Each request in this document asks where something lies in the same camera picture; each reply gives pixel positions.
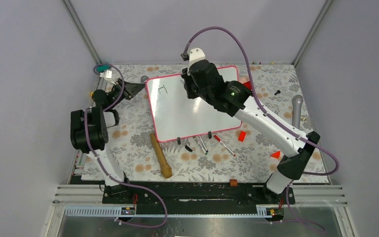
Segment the pink framed whiteboard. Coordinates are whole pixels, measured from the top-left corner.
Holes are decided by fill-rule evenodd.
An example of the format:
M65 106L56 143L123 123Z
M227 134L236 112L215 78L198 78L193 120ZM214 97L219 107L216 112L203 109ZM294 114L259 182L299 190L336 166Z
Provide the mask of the pink framed whiteboard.
M160 142L239 128L242 122L201 98L189 99L180 74L146 82L155 135Z

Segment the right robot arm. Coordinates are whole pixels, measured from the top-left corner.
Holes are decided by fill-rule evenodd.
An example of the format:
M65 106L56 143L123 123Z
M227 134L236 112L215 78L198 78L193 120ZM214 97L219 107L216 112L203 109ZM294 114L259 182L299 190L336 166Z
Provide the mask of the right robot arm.
M217 111L250 125L284 154L263 190L267 202L278 202L286 187L302 176L320 135L291 126L257 103L252 89L237 80L225 81L215 64L205 59L184 68L181 77L189 99L201 98Z

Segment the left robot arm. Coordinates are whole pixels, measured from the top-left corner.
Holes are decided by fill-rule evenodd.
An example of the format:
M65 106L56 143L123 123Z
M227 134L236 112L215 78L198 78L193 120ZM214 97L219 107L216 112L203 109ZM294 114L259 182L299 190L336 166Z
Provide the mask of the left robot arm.
M70 115L72 146L90 157L103 174L104 196L115 196L122 203L133 198L133 190L125 172L116 165L109 151L108 128L118 126L120 122L115 106L123 100L134 98L145 88L147 80L147 76L142 76L140 83L117 79L111 90L97 89L93 92L93 107L85 111L72 111Z

